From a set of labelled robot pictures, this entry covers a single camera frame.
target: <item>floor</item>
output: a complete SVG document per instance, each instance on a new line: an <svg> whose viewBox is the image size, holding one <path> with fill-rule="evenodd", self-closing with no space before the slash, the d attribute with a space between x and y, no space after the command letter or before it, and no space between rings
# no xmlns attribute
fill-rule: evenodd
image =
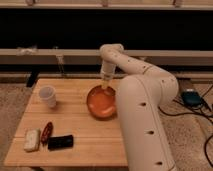
<svg viewBox="0 0 213 171"><path fill-rule="evenodd" d="M197 91L202 94L210 85L197 84ZM25 84L0 84L0 171L31 171L30 168L4 167L3 161L9 149L12 137L25 110L33 88ZM206 96L213 102L213 90ZM170 113L184 112L186 109L171 102L162 109ZM212 125L203 118L186 115L178 117L160 114L168 136L168 141L180 171L210 171L203 152L205 139L213 132ZM208 153L213 160L213 141L208 146ZM44 168L46 171L128 171L127 168Z"/></svg>

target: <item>table leg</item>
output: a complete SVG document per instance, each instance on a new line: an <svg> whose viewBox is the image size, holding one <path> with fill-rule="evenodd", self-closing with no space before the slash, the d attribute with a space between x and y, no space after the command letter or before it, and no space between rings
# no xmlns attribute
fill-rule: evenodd
<svg viewBox="0 0 213 171"><path fill-rule="evenodd" d="M34 171L44 171L44 169L42 169L41 167L30 167L31 169L33 169Z"/></svg>

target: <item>red object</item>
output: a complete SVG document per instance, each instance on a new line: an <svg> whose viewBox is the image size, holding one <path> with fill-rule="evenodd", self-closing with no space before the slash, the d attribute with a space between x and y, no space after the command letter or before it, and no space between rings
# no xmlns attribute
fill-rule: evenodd
<svg viewBox="0 0 213 171"><path fill-rule="evenodd" d="M47 142L52 134L52 131L53 131L53 124L52 124L52 122L48 122L41 135L41 143L43 145L47 144Z"/></svg>
<svg viewBox="0 0 213 171"><path fill-rule="evenodd" d="M109 118L116 113L115 90L111 87L102 89L101 85L90 90L87 96L90 113L100 119Z"/></svg>

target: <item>black phone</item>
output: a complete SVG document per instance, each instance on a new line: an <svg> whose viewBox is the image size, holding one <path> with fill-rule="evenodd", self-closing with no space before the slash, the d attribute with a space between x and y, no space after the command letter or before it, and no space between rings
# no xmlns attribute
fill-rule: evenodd
<svg viewBox="0 0 213 171"><path fill-rule="evenodd" d="M56 150L67 147L73 147L73 135L61 137L50 137L48 140L48 150Z"/></svg>

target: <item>orange bowl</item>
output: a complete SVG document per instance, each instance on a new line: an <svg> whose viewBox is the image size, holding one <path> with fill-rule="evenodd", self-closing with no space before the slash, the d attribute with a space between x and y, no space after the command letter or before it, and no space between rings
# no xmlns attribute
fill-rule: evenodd
<svg viewBox="0 0 213 171"><path fill-rule="evenodd" d="M116 113L115 90L111 87L102 89L101 85L92 88L87 95L87 107L96 118L113 116Z"/></svg>

